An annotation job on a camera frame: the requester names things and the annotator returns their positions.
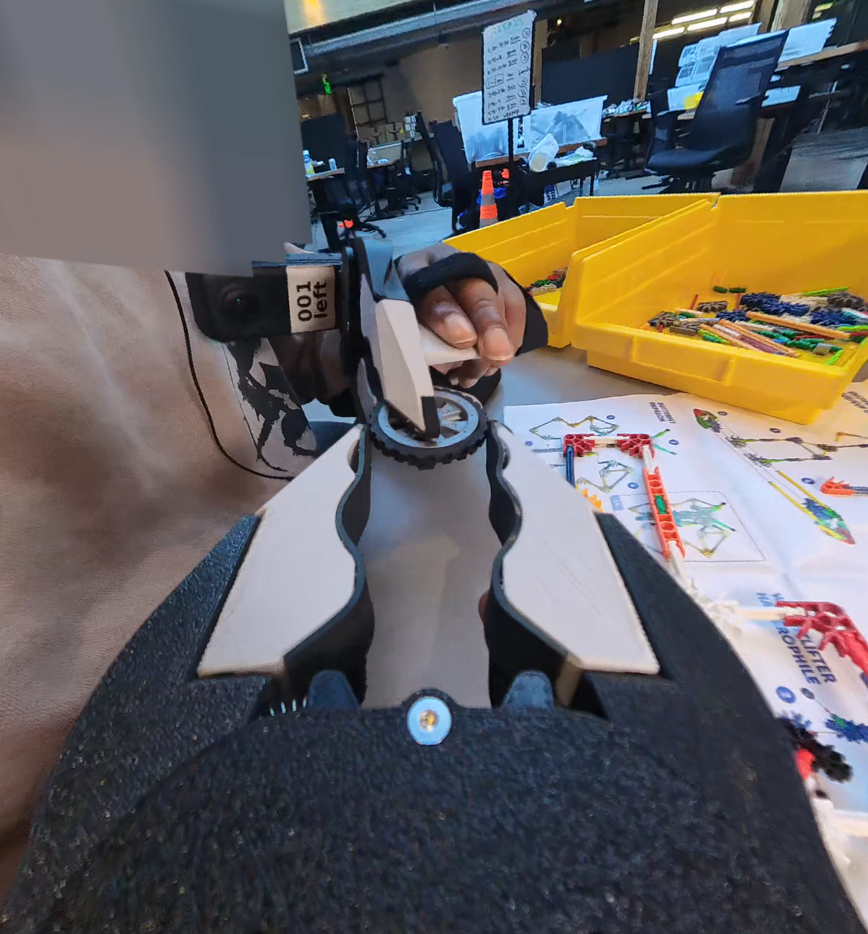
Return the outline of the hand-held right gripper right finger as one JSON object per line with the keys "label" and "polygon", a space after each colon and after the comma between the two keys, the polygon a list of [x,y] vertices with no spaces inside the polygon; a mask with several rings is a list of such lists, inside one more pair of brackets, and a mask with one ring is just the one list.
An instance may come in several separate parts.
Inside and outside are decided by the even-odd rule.
{"label": "hand-held right gripper right finger", "polygon": [[588,674],[659,675],[600,514],[511,431],[488,431],[489,520],[499,541],[485,604],[488,690],[522,671],[557,704],[582,704]]}

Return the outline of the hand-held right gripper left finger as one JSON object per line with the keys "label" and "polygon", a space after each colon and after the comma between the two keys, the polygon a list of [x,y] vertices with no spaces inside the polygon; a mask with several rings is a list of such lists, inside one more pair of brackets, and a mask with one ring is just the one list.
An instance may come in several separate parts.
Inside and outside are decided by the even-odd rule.
{"label": "hand-held right gripper left finger", "polygon": [[316,674],[339,671],[365,699],[374,611],[359,544],[371,454],[366,429],[351,428],[255,513],[200,678],[261,674],[291,704]]}

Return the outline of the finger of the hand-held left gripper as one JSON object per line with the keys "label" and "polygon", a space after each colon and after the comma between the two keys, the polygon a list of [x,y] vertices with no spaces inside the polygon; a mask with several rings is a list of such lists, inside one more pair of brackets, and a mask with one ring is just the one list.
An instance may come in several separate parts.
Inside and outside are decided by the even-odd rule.
{"label": "finger of the hand-held left gripper", "polygon": [[440,436],[440,415],[420,327],[407,300],[369,294],[371,359],[381,381],[382,399],[418,437]]}
{"label": "finger of the hand-held left gripper", "polygon": [[468,361],[479,360],[473,346],[457,348],[429,329],[423,329],[423,357],[429,368],[442,375],[457,370]]}

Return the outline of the grey plastic spoked wheel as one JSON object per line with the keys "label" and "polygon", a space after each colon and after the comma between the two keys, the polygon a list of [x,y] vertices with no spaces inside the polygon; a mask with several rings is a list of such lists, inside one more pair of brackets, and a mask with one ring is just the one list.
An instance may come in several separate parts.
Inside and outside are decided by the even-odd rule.
{"label": "grey plastic spoked wheel", "polygon": [[377,418],[381,441],[392,450],[418,457],[447,454],[469,442],[480,424],[478,401],[466,393],[446,389],[436,389],[433,399],[439,423],[437,434],[422,436],[404,415],[382,404]]}

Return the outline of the yellow plastic parts bin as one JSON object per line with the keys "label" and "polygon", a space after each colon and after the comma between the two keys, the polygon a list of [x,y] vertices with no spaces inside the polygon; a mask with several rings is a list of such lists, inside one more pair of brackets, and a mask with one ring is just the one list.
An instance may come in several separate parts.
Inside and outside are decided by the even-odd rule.
{"label": "yellow plastic parts bin", "polygon": [[552,337],[565,346],[574,324],[599,321],[625,295],[649,286],[659,266],[682,253],[693,220],[708,217],[719,193],[586,196],[453,237],[447,244],[475,253],[529,286],[568,270],[557,306],[545,310]]}
{"label": "yellow plastic parts bin", "polygon": [[868,338],[834,363],[650,325],[659,312],[720,299],[715,287],[796,296],[843,287],[868,300],[868,191],[700,199],[592,249],[568,267],[569,340],[589,365],[810,424],[868,361]]}

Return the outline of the pile of colourful construction pieces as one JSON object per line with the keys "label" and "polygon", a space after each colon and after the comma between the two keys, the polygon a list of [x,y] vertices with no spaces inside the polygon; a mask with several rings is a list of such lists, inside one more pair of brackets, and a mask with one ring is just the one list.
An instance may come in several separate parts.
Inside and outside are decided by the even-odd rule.
{"label": "pile of colourful construction pieces", "polygon": [[661,310],[651,333],[835,368],[868,347],[868,298],[847,287],[776,293],[714,285]]}

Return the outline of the grey desk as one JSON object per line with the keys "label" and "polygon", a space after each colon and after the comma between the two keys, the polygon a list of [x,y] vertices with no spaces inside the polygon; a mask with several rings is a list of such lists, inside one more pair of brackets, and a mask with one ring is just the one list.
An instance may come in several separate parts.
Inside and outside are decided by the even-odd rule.
{"label": "grey desk", "polygon": [[[867,144],[868,129],[802,135],[781,193],[855,190],[868,162]],[[396,254],[451,233],[450,210],[436,205],[432,193],[422,197],[419,210],[381,223]],[[543,348],[506,368],[485,408],[504,421],[506,405],[671,392],[591,368],[578,349]],[[371,514],[360,542],[375,613],[369,706],[394,706],[426,687],[465,706],[488,706],[478,603],[498,541],[488,519],[484,466],[483,450],[433,471],[372,457]]]}

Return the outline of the person's left hand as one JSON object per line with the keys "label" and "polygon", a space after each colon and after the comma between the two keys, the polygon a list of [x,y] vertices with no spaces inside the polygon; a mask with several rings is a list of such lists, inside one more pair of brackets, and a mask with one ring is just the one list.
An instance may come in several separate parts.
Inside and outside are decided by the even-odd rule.
{"label": "person's left hand", "polygon": [[490,269],[494,284],[461,277],[428,290],[406,287],[422,325],[453,348],[477,353],[475,359],[435,366],[435,381],[481,399],[491,395],[500,371],[521,353],[529,314],[522,288],[495,264]]}

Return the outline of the colourful rod and connector model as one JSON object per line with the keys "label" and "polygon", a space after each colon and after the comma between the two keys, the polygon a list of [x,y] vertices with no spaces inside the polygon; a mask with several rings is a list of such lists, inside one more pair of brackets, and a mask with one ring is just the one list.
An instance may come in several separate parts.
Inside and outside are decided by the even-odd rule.
{"label": "colourful rod and connector model", "polygon": [[[654,443],[649,435],[623,433],[605,440],[597,434],[568,433],[562,445],[566,479],[572,487],[579,486],[576,460],[598,448],[615,448],[641,462],[650,521],[667,569],[730,644],[733,645],[734,639],[742,636],[748,627],[764,622],[780,623],[787,629],[795,629],[798,639],[816,632],[820,635],[819,650],[834,648],[840,658],[850,660],[868,680],[868,641],[842,607],[826,601],[777,601],[772,607],[748,608],[736,601],[713,600],[698,588],[688,571],[685,544],[660,468],[655,463]],[[824,843],[836,855],[838,862],[847,865],[847,841],[851,838],[868,840],[868,812],[837,808],[819,779],[825,777],[836,783],[848,782],[853,775],[851,767],[833,747],[819,741],[812,730],[789,718],[778,722],[787,733]]]}

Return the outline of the large fold-out instruction sheet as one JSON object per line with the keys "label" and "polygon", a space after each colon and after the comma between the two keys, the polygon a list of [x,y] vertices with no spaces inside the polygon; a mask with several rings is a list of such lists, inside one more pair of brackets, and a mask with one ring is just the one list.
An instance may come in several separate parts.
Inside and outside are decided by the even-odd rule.
{"label": "large fold-out instruction sheet", "polygon": [[[661,547],[638,458],[620,434],[650,435],[685,550],[710,609],[754,612],[829,603],[868,645],[868,380],[801,426],[691,395],[507,406],[505,424],[559,475],[566,434],[598,435],[576,485],[656,558]],[[740,616],[731,641],[778,718],[809,731],[853,771],[815,779],[834,811],[868,818],[868,651],[861,663],[824,633]],[[844,830],[837,866],[868,928],[868,839]]]}

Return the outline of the person in beige hoodie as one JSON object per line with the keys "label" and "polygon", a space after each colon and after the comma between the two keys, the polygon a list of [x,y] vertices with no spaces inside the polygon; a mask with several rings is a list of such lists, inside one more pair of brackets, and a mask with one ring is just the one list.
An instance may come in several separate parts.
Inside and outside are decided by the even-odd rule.
{"label": "person in beige hoodie", "polygon": [[0,254],[0,908],[107,667],[316,456],[340,343],[218,344],[182,273]]}

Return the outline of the white sign board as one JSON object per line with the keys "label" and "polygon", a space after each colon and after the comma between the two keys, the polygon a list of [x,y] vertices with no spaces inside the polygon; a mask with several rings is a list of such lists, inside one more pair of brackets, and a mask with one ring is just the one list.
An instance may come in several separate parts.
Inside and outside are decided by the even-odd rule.
{"label": "white sign board", "polygon": [[481,31],[483,125],[524,118],[532,111],[535,20],[528,9]]}

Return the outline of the black office chair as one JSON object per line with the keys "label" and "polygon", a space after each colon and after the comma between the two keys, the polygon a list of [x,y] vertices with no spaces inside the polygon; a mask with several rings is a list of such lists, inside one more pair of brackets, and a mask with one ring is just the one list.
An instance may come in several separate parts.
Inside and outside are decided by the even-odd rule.
{"label": "black office chair", "polygon": [[648,160],[661,178],[658,193],[710,192],[717,173],[746,160],[787,36],[776,31],[720,49],[686,134]]}

